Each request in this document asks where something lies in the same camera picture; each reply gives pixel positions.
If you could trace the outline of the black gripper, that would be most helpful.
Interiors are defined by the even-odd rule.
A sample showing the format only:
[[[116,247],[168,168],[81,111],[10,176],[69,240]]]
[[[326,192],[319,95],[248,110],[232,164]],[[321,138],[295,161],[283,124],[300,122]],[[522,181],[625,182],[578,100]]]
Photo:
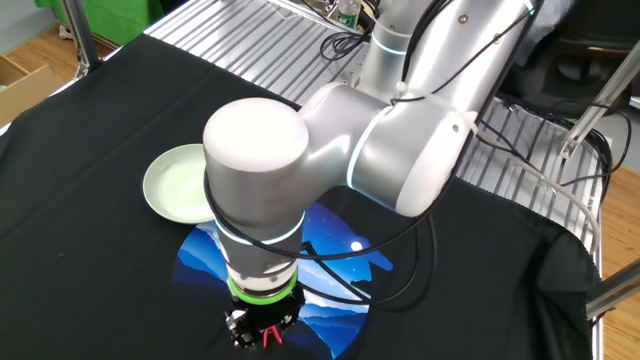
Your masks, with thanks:
[[[254,305],[244,301],[235,303],[232,311],[224,313],[225,324],[236,348],[251,348],[259,338],[257,328],[277,325],[277,333],[285,336],[299,321],[305,301],[294,297],[268,305]]]

